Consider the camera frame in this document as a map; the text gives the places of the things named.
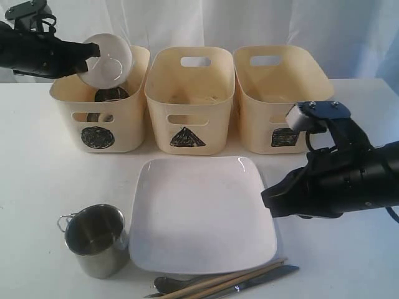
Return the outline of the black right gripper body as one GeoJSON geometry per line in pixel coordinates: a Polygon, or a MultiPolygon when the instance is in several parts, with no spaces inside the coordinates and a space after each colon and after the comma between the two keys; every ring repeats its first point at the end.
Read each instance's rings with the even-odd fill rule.
{"type": "Polygon", "coordinates": [[[360,165],[317,176],[309,185],[310,207],[299,215],[335,219],[346,212],[384,208],[392,219],[398,214],[398,145],[366,152],[360,165]]]}

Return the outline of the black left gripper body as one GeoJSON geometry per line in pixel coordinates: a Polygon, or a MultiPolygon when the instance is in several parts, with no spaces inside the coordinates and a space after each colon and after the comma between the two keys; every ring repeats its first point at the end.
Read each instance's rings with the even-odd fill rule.
{"type": "Polygon", "coordinates": [[[58,78],[59,69],[51,52],[41,35],[1,29],[1,68],[35,77],[58,78]]]}

